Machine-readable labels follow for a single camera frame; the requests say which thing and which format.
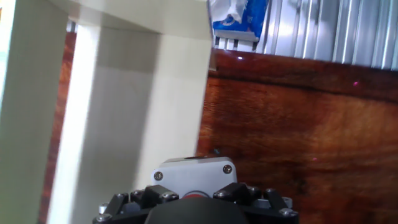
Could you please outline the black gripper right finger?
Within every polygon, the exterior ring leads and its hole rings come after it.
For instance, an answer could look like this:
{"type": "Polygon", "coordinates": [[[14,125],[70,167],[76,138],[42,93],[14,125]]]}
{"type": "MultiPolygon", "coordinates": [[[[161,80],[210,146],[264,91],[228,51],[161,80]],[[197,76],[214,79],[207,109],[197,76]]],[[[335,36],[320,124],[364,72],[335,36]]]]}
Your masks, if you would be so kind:
{"type": "Polygon", "coordinates": [[[244,183],[231,183],[217,190],[213,198],[237,205],[249,223],[299,224],[292,199],[275,189],[262,191],[244,183]]]}

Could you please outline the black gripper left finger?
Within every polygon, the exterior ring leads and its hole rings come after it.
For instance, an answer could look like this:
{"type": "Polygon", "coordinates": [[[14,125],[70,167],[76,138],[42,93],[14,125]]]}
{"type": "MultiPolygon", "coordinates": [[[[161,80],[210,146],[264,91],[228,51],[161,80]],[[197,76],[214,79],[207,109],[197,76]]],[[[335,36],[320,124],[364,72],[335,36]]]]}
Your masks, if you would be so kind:
{"type": "Polygon", "coordinates": [[[151,185],[129,194],[114,194],[104,212],[94,217],[92,224],[142,224],[153,208],[179,198],[179,194],[161,185],[151,185]]]}

